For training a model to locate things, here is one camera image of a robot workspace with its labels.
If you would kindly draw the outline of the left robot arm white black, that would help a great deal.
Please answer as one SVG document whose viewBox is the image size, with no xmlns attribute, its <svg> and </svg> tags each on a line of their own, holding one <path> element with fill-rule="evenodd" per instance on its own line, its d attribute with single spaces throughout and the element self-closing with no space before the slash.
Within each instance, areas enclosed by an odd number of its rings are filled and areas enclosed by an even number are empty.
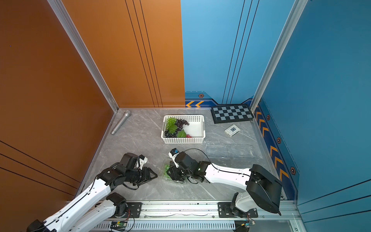
<svg viewBox="0 0 371 232">
<path fill-rule="evenodd" d="M 121 161 L 97 174 L 92 184 L 76 196 L 61 210 L 44 221 L 35 220 L 28 232 L 88 232 L 102 221 L 114 217 L 129 217 L 127 200 L 114 192 L 118 186 L 131 190 L 157 178 L 157 174 L 146 167 L 143 155 L 126 153 Z"/>
</svg>

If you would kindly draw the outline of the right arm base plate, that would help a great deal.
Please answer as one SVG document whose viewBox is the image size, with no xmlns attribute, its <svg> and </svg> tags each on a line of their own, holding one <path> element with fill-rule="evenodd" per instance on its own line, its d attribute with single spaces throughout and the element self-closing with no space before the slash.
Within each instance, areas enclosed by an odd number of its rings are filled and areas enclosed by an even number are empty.
<svg viewBox="0 0 371 232">
<path fill-rule="evenodd" d="M 247 212 L 243 212 L 236 207 L 231 205 L 231 202 L 219 202 L 217 203 L 218 213 L 220 218 L 258 218 L 258 211 L 256 208 L 251 209 Z"/>
</svg>

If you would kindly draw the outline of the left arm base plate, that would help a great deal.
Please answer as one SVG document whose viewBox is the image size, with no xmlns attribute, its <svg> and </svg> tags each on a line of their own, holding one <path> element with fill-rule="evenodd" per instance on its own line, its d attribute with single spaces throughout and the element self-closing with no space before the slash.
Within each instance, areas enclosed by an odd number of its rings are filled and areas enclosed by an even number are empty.
<svg viewBox="0 0 371 232">
<path fill-rule="evenodd" d="M 112 216 L 109 218 L 119 218 L 120 220 L 124 220 L 128 217 L 135 219 L 140 217 L 142 211 L 143 203 L 141 202 L 129 202 L 122 204 L 116 207 L 116 210 Z"/>
</svg>

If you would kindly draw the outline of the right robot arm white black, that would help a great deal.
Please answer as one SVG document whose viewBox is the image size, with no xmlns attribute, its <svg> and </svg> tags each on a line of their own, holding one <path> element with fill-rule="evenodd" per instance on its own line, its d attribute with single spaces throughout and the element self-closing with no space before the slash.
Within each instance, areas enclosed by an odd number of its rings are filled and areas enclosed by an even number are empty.
<svg viewBox="0 0 371 232">
<path fill-rule="evenodd" d="M 280 202 L 283 184 L 261 165 L 237 169 L 216 165 L 210 160 L 196 161 L 186 152 L 174 148 L 167 175 L 173 181 L 187 179 L 192 184 L 207 182 L 225 184 L 242 189 L 234 194 L 232 201 L 219 210 L 227 216 L 257 217 L 255 210 L 261 208 L 269 213 L 280 215 Z"/>
</svg>

